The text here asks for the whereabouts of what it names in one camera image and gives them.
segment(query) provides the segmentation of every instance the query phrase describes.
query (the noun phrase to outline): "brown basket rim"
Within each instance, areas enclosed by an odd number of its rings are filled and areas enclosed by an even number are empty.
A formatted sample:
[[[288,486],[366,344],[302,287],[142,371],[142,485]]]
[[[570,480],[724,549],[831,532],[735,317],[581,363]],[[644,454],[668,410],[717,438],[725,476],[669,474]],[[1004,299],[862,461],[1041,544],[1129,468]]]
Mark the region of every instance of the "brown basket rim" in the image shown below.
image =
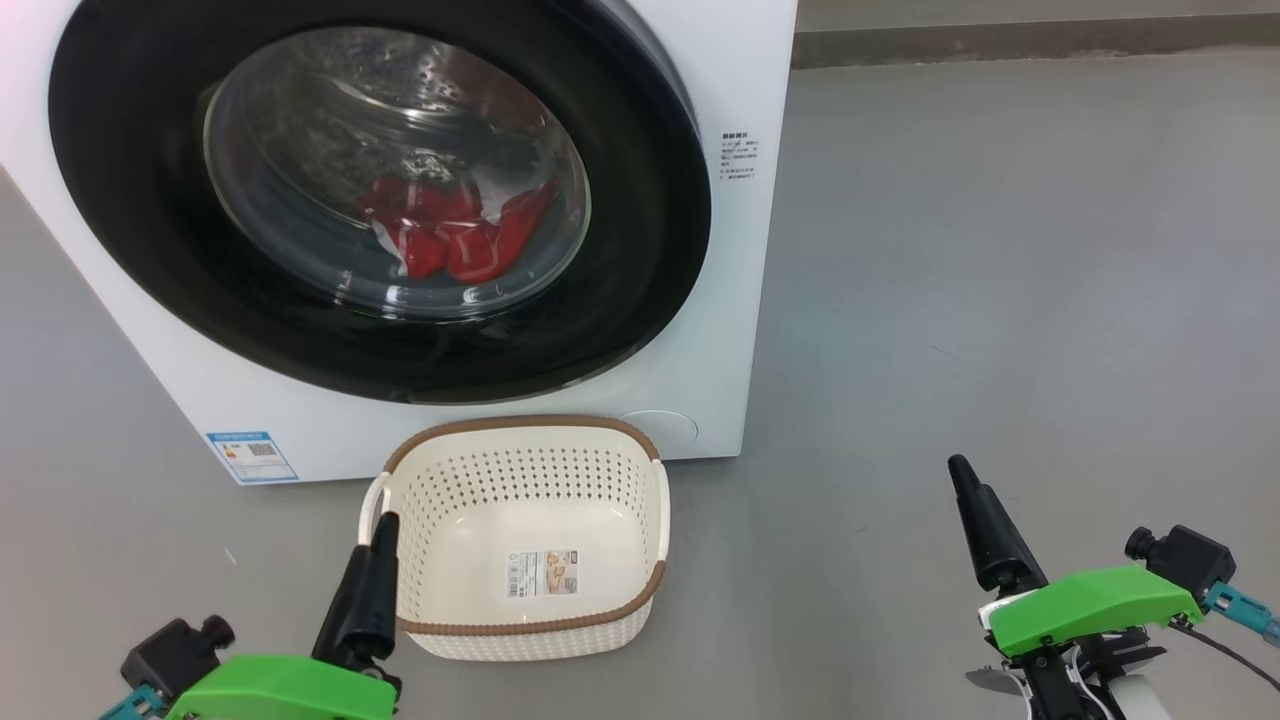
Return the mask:
[[[650,460],[659,460],[658,448],[644,433],[634,425],[613,418],[598,418],[594,415],[516,415],[511,418],[490,418],[483,420],[462,420],[428,428],[408,438],[392,452],[383,470],[396,473],[396,469],[415,447],[429,439],[443,436],[470,433],[476,430],[493,430],[506,428],[545,428],[545,427],[581,427],[581,428],[607,428],[627,434],[636,441]],[[453,635],[453,637],[495,637],[495,635],[534,635],[540,633],[557,633],[561,630],[576,630],[594,625],[616,623],[627,615],[640,610],[662,584],[662,577],[667,571],[667,561],[659,560],[653,566],[649,582],[645,583],[640,594],[631,598],[626,605],[596,612],[593,615],[579,615],[563,620],[544,620],[540,623],[508,623],[502,625],[451,625],[443,623],[419,623],[407,618],[396,618],[396,626],[406,633],[419,635]]]
[[[506,428],[607,428],[611,430],[618,430],[640,443],[640,447],[644,448],[649,460],[659,460],[658,447],[653,445],[653,441],[641,433],[635,425],[622,420],[613,418],[596,418],[594,415],[513,415],[511,418],[488,418],[484,420],[445,423],[444,425],[436,425],[420,433],[415,433],[413,437],[402,442],[399,447],[392,452],[387,464],[383,465],[383,470],[387,473],[394,473],[396,468],[399,466],[401,461],[404,460],[404,457],[415,447],[429,439],[460,433],[499,430]]]

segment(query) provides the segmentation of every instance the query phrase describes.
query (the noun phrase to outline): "concrete floor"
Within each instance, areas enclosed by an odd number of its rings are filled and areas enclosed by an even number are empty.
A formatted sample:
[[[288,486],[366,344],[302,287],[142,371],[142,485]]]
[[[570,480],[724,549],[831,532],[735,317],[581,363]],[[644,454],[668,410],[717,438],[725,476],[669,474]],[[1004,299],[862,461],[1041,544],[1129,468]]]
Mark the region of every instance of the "concrete floor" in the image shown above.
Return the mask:
[[[398,717],[1021,717],[964,680],[996,655],[957,451],[1050,575],[1185,523],[1280,602],[1277,199],[1276,54],[794,76],[746,450],[672,468],[649,626],[530,666],[402,643]],[[308,651],[364,488],[234,487],[9,188],[0,341],[6,714],[95,716],[173,616]],[[1176,716],[1275,716],[1170,635]]]

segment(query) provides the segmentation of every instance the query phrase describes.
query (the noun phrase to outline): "basket handle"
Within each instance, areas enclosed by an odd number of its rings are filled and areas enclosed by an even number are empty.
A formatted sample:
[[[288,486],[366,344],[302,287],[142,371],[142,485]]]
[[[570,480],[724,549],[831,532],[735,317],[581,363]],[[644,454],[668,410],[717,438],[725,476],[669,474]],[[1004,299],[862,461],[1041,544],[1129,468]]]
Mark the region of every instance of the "basket handle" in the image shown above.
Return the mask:
[[[356,544],[369,544],[374,524],[383,516],[383,512],[390,509],[392,491],[385,487],[390,477],[390,473],[383,473],[374,478],[372,483],[369,483],[365,501],[360,505],[360,528],[356,530]]]
[[[671,546],[671,487],[667,484],[667,468],[662,460],[654,459],[654,473],[658,475],[658,557],[667,560],[667,548]]]

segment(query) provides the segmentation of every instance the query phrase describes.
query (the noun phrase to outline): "black knob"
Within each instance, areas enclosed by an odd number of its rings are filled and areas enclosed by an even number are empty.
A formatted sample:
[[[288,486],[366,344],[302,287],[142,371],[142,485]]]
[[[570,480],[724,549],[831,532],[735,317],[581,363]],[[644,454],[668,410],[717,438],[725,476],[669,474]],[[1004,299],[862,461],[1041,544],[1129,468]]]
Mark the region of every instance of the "black knob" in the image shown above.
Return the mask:
[[[218,650],[227,650],[236,642],[236,630],[232,630],[230,623],[219,615],[205,618],[204,625],[200,626],[200,634]]]
[[[1124,553],[1130,560],[1151,560],[1151,551],[1156,544],[1155,533],[1147,528],[1138,528],[1129,536],[1129,542],[1124,543]]]

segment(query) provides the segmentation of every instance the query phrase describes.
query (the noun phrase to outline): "plastic laundry basket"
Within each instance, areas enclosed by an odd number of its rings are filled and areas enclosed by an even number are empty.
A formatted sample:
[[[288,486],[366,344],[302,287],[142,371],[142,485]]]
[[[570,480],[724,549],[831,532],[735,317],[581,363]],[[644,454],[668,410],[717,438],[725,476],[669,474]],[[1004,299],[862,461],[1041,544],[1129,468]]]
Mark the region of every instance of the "plastic laundry basket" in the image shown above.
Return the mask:
[[[622,647],[667,559],[658,451],[620,420],[525,416],[419,433],[365,496],[401,516],[398,626],[457,660],[550,660]]]

